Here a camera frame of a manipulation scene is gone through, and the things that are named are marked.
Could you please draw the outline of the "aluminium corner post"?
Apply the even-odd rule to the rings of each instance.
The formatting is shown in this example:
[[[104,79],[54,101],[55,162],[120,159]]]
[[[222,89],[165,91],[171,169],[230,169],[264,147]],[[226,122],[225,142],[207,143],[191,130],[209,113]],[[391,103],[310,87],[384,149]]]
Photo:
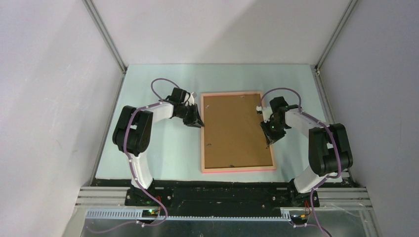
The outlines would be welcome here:
[[[112,39],[110,32],[108,31],[105,22],[103,21],[94,1],[92,0],[82,0],[84,3],[89,15],[91,16],[96,28],[99,31],[102,39],[104,40],[108,50],[110,51],[112,57],[114,58],[115,62],[117,63],[118,68],[125,74],[127,71],[127,66],[124,63],[121,54],[119,53],[117,46]]]
[[[336,27],[334,28],[331,37],[329,38],[325,48],[323,49],[316,65],[316,71],[320,71],[321,67],[323,66],[324,62],[326,61],[329,53],[331,52],[333,46],[335,45],[338,37],[340,36],[341,32],[343,31],[347,21],[349,20],[352,12],[354,11],[355,7],[358,4],[358,0],[350,0],[348,5],[346,6],[343,14],[341,15]]]

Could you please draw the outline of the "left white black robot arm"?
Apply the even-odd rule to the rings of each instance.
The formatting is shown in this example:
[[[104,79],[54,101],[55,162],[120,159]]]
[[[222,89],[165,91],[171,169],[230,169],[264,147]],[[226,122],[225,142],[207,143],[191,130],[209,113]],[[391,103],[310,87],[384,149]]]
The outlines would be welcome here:
[[[195,98],[195,92],[175,87],[171,95],[157,103],[139,108],[124,106],[120,113],[112,141],[127,155],[131,183],[140,189],[137,199],[143,205],[152,205],[156,199],[156,192],[149,188],[153,177],[146,158],[152,126],[164,119],[180,118],[186,126],[204,127]]]

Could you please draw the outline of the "left aluminium corner post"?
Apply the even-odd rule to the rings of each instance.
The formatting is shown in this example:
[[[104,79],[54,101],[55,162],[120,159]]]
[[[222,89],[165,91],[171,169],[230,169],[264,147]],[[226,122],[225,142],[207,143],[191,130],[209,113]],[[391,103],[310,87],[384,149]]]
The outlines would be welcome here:
[[[127,66],[124,63],[121,54],[119,53],[117,46],[112,39],[110,32],[108,31],[105,22],[103,21],[94,1],[92,0],[82,0],[84,3],[89,15],[91,16],[96,28],[99,31],[102,39],[104,40],[108,50],[110,51],[112,57],[114,58],[115,62],[117,63],[118,68],[125,74],[127,71]]]

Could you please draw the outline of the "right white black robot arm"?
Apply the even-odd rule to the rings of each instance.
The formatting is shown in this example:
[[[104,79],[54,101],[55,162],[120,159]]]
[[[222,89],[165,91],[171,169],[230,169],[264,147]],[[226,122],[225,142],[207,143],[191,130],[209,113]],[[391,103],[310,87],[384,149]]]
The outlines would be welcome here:
[[[264,107],[258,105],[260,123],[268,146],[284,138],[288,129],[296,129],[308,139],[309,166],[291,180],[288,202],[301,206],[307,193],[317,189],[328,179],[335,179],[353,165],[353,157],[346,128],[341,123],[325,124],[305,112],[300,105],[289,105],[284,97],[275,97]]]

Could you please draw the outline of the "right aluminium corner post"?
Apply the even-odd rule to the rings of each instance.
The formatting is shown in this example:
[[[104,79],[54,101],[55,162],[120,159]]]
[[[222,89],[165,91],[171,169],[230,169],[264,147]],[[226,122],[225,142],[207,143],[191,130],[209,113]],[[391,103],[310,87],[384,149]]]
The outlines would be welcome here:
[[[331,52],[333,46],[335,45],[338,37],[340,36],[341,32],[343,31],[347,21],[349,20],[352,12],[354,11],[355,7],[358,4],[358,0],[350,0],[348,5],[346,6],[343,14],[341,15],[336,27],[334,28],[331,37],[329,38],[325,48],[323,49],[316,65],[316,71],[320,71],[321,67],[323,66],[324,62],[326,61],[329,53]]]

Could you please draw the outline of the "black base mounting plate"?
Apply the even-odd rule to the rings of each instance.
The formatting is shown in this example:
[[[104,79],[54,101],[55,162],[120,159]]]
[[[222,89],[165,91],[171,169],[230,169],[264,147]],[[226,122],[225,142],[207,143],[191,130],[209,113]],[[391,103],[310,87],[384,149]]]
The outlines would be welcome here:
[[[127,187],[128,194],[133,197],[132,200],[126,200],[127,206],[134,204],[155,204],[164,210],[167,214],[168,210],[165,206],[167,203],[166,195],[180,196],[177,199],[187,201],[204,201],[204,200],[224,200],[224,201],[251,201],[260,198],[278,198],[280,204],[289,204],[290,206],[308,208],[311,213],[314,205],[314,192],[306,194],[298,194],[291,191],[291,185],[287,183],[229,183],[229,182],[183,182],[183,181],[156,181],[148,193],[143,193],[140,189]],[[322,188],[343,188],[337,186],[326,185]]]

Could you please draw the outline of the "aluminium front rail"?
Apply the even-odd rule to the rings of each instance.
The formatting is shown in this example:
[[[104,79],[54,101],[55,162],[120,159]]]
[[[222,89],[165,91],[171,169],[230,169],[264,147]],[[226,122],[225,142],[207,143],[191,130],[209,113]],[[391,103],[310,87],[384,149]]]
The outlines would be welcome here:
[[[133,197],[127,187],[82,187],[76,200],[77,208],[86,209],[87,218],[126,220],[209,220],[209,221],[289,221],[300,213],[309,213],[308,208],[280,204],[277,197],[251,201],[187,201],[180,196],[166,195],[168,213],[155,204],[127,206],[126,200]],[[365,188],[319,188],[314,194],[314,210],[352,211],[364,213],[373,210]]]

